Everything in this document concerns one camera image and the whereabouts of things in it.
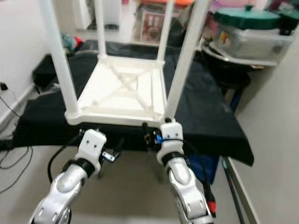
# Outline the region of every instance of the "black cable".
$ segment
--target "black cable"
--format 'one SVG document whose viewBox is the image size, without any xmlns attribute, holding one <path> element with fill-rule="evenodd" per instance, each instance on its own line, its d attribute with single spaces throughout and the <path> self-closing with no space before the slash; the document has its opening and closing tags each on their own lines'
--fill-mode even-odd
<svg viewBox="0 0 299 224">
<path fill-rule="evenodd" d="M 31 148 L 31 155 L 30 155 L 30 158 L 29 158 L 29 161 L 28 161 L 27 165 L 25 166 L 25 168 L 22 170 L 22 172 L 20 173 L 20 175 L 16 178 L 16 180 L 15 180 L 10 186 L 8 186 L 8 187 L 5 188 L 4 190 L 1 190 L 1 191 L 0 191 L 0 195 L 1 195 L 2 193 L 6 192 L 7 190 L 11 189 L 11 188 L 18 182 L 18 180 L 20 179 L 20 177 L 22 176 L 22 174 L 25 172 L 25 170 L 26 170 L 27 167 L 29 166 L 29 164 L 30 164 L 30 162 L 31 162 L 31 160 L 32 160 L 32 155 L 33 155 L 33 148 L 32 148 L 31 146 L 30 146 L 30 148 Z"/>
<path fill-rule="evenodd" d="M 27 147 L 27 150 L 24 153 L 24 155 L 22 155 L 16 162 L 14 162 L 13 164 L 11 164 L 11 165 L 9 165 L 7 167 L 3 167 L 2 166 L 2 162 L 8 156 L 8 154 L 9 154 L 9 151 L 7 151 L 6 154 L 5 154 L 5 156 L 0 160 L 0 169 L 6 170 L 6 169 L 10 169 L 10 168 L 14 167 L 16 164 L 18 164 L 27 155 L 28 151 L 29 151 L 29 147 Z"/>
<path fill-rule="evenodd" d="M 237 194 L 235 192 L 235 189 L 234 189 L 234 186 L 233 186 L 233 182 L 232 182 L 232 179 L 231 179 L 230 171 L 228 169 L 227 158 L 223 158 L 222 159 L 222 166 L 223 166 L 223 169 L 224 169 L 224 173 L 225 173 L 226 179 L 228 181 L 230 192 L 232 194 L 232 197 L 233 197 L 233 200 L 234 200 L 234 203 L 235 203 L 235 209 L 237 210 L 238 217 L 239 217 L 239 220 L 240 220 L 240 224 L 245 224 L 244 218 L 243 218 L 243 215 L 242 215 L 242 210 L 241 210 L 241 207 L 239 205 Z"/>
<path fill-rule="evenodd" d="M 204 176 L 205 176 L 205 182 L 206 182 L 206 188 L 209 192 L 211 192 L 211 185 L 210 185 L 210 179 L 207 175 L 207 171 L 206 171 L 206 165 L 205 163 L 203 162 L 202 158 L 201 158 L 201 154 L 198 152 L 197 148 L 192 145 L 190 142 L 186 141 L 186 140 L 183 140 L 183 143 L 187 145 L 187 147 L 189 147 L 198 157 L 198 160 L 199 162 L 201 163 L 201 166 L 202 166 L 202 170 L 203 170 L 203 173 L 204 173 Z"/>
<path fill-rule="evenodd" d="M 12 90 L 10 90 L 10 89 L 8 89 L 8 91 L 11 92 L 11 93 L 13 94 L 13 98 L 14 98 L 14 100 L 17 102 L 17 107 L 18 107 L 18 110 L 19 110 L 19 109 L 21 108 L 21 104 L 20 104 L 20 102 L 18 101 L 17 97 L 15 96 L 15 92 L 12 91 Z"/>
<path fill-rule="evenodd" d="M 13 109 L 11 109 L 10 108 L 10 106 L 5 102 L 5 100 L 0 96 L 0 99 L 2 100 L 2 102 L 5 104 L 5 106 L 7 106 L 8 107 L 8 109 L 12 112 L 12 113 L 14 113 L 17 117 L 21 117 L 19 114 L 17 114 L 17 112 L 16 111 L 14 111 Z"/>
<path fill-rule="evenodd" d="M 71 213 L 71 208 L 70 208 L 69 220 L 67 221 L 67 224 L 71 224 L 71 216 L 72 216 L 72 213 Z"/>
<path fill-rule="evenodd" d="M 53 161 L 63 150 L 65 150 L 65 148 L 67 148 L 69 145 L 73 144 L 78 139 L 78 137 L 80 135 L 81 135 L 81 132 L 79 134 L 77 134 L 75 137 L 73 137 L 67 144 L 62 146 L 57 152 L 55 152 L 55 154 L 49 160 L 47 172 L 48 172 L 48 179 L 49 179 L 50 183 L 53 182 L 52 173 L 51 173 L 51 166 L 52 166 Z"/>
<path fill-rule="evenodd" d="M 13 117 L 10 117 L 7 121 L 6 124 L 4 125 L 4 127 L 0 130 L 0 134 L 10 125 L 10 122 L 12 120 Z"/>
</svg>

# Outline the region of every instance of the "clear plastic box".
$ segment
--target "clear plastic box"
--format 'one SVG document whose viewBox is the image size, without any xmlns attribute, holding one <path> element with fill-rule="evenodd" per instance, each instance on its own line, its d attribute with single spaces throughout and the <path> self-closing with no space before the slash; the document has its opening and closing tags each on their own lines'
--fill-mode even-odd
<svg viewBox="0 0 299 224">
<path fill-rule="evenodd" d="M 278 35 L 278 30 L 240 30 L 221 24 L 214 39 L 216 47 L 232 57 L 270 62 L 279 62 L 291 42 L 291 36 Z"/>
</svg>

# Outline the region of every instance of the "green lid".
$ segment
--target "green lid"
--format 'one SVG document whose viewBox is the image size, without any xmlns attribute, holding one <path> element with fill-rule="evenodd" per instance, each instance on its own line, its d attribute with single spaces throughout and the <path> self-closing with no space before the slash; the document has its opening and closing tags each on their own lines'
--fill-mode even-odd
<svg viewBox="0 0 299 224">
<path fill-rule="evenodd" d="M 299 0 L 291 0 L 293 4 L 299 5 Z"/>
<path fill-rule="evenodd" d="M 279 27 L 280 16 L 271 12 L 245 8 L 222 8 L 215 14 L 217 22 L 238 29 L 275 29 Z"/>
<path fill-rule="evenodd" d="M 285 16 L 285 17 L 289 17 L 291 19 L 294 19 L 294 20 L 299 20 L 299 11 L 297 10 L 281 10 L 281 11 L 278 11 L 278 13 L 281 15 L 281 16 Z"/>
</svg>

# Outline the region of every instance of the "black pole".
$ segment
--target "black pole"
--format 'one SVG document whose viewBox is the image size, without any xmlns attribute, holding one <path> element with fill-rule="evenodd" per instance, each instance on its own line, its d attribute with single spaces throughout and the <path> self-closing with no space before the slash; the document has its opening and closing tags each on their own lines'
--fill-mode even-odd
<svg viewBox="0 0 299 224">
<path fill-rule="evenodd" d="M 233 186 L 233 183 L 232 183 L 232 179 L 230 178 L 229 169 L 228 169 L 226 159 L 227 158 L 222 159 L 222 166 L 223 166 L 223 169 L 224 169 L 224 172 L 225 172 L 226 179 L 228 181 L 230 192 L 232 193 L 232 196 L 233 196 L 233 200 L 234 200 L 234 203 L 235 203 L 235 208 L 236 208 L 237 213 L 238 213 L 240 224 L 245 224 L 244 218 L 243 218 L 243 215 L 242 215 L 242 211 L 241 211 L 238 199 L 237 199 L 237 195 L 235 193 L 235 189 L 234 189 L 234 186 Z"/>
</svg>

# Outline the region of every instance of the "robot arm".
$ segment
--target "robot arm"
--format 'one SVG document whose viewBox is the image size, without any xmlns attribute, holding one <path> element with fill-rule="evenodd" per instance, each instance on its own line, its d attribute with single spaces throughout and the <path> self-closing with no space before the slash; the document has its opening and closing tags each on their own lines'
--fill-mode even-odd
<svg viewBox="0 0 299 224">
<path fill-rule="evenodd" d="M 70 205 L 80 193 L 84 181 L 101 170 L 99 163 L 106 137 L 95 130 L 85 132 L 75 160 L 51 184 L 49 194 L 39 203 L 30 224 L 65 224 Z"/>
<path fill-rule="evenodd" d="M 195 174 L 184 159 L 182 126 L 177 122 L 166 123 L 160 129 L 164 141 L 157 160 L 164 165 L 169 176 L 181 223 L 213 223 L 206 199 L 196 186 Z"/>
</svg>

